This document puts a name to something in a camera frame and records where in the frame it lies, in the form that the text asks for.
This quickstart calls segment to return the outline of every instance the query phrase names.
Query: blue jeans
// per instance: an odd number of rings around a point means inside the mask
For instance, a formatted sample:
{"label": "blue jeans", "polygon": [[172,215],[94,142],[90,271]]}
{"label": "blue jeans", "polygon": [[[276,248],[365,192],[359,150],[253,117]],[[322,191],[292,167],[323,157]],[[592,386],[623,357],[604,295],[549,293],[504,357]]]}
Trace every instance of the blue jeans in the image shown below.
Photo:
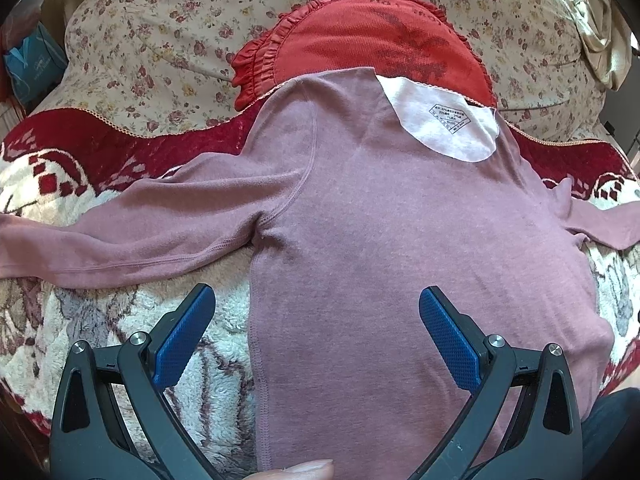
{"label": "blue jeans", "polygon": [[582,478],[624,478],[640,444],[640,390],[627,388],[596,400],[582,423]]}

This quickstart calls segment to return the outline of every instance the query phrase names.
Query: blue textured rubber pad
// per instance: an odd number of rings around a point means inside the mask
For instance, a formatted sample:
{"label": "blue textured rubber pad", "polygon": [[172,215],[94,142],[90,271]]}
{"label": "blue textured rubber pad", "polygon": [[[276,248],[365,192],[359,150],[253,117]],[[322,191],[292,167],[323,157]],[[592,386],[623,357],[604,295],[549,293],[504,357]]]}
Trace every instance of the blue textured rubber pad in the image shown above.
{"label": "blue textured rubber pad", "polygon": [[158,390],[175,386],[216,309],[216,297],[206,287],[193,300],[187,312],[156,353],[153,382]]}
{"label": "blue textured rubber pad", "polygon": [[444,359],[453,380],[474,393],[480,386],[478,355],[433,293],[424,289],[418,304],[420,318]]}

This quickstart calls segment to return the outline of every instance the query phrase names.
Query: pink shirt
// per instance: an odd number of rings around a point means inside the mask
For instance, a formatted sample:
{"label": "pink shirt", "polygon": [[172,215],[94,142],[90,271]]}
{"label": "pink shirt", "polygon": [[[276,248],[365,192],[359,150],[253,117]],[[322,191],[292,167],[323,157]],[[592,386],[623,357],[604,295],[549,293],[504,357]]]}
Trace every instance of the pink shirt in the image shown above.
{"label": "pink shirt", "polygon": [[580,245],[636,243],[640,203],[600,211],[568,180],[548,190],[495,121],[495,151],[464,162],[401,126],[373,69],[303,76],[268,99],[239,156],[199,155],[70,227],[1,215],[0,278],[122,286],[252,242],[258,464],[327,457],[338,480],[402,480],[468,397],[420,322],[425,286],[513,346],[560,344],[583,417],[613,344]]}

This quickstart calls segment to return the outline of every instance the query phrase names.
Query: blue bag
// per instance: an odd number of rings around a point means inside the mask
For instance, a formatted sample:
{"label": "blue bag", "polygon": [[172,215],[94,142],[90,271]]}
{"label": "blue bag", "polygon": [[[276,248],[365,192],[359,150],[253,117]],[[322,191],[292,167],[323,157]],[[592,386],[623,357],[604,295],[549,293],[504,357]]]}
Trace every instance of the blue bag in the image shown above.
{"label": "blue bag", "polygon": [[41,23],[20,46],[4,54],[14,95],[25,107],[60,81],[67,64],[65,53]]}

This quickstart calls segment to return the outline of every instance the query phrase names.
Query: bed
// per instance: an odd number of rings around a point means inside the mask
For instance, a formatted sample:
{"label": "bed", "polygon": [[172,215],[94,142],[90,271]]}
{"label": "bed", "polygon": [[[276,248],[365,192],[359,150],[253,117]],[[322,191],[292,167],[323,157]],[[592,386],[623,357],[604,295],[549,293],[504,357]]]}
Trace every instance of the bed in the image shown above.
{"label": "bed", "polygon": [[[273,27],[281,12],[308,1],[85,0],[66,29],[69,66],[62,84],[34,113],[42,120],[19,136],[10,134],[0,148],[0,210],[71,224],[133,180],[153,176],[158,153],[187,152],[191,132],[206,136],[213,127],[234,124],[234,53]],[[562,0],[429,1],[446,11],[482,58],[507,120],[543,143],[608,140],[597,118],[604,88],[581,56]],[[78,110],[90,119],[76,121]],[[43,133],[47,121],[56,127]],[[37,149],[38,136],[53,136],[55,144],[53,131],[60,146]],[[63,137],[84,145],[81,162],[65,152]],[[151,145],[163,148],[150,152]],[[88,177],[87,161],[104,169],[101,184]],[[620,161],[625,167],[621,155]],[[621,172],[598,176],[588,198],[602,207],[640,199],[635,176]],[[48,175],[55,177],[43,184]],[[62,181],[75,182],[74,192]],[[616,333],[602,384],[606,392],[640,357],[640,249],[618,253],[589,243],[584,251],[600,314]],[[195,283],[209,283],[218,297],[216,318],[180,383],[166,394],[215,466],[234,478],[254,472],[255,403],[246,341],[251,255],[251,247],[242,248],[188,275],[117,290],[64,290],[35,279],[0,282],[5,391],[47,434],[73,341],[118,344],[132,332],[149,330]],[[151,456],[122,391],[118,398],[136,446]]]}

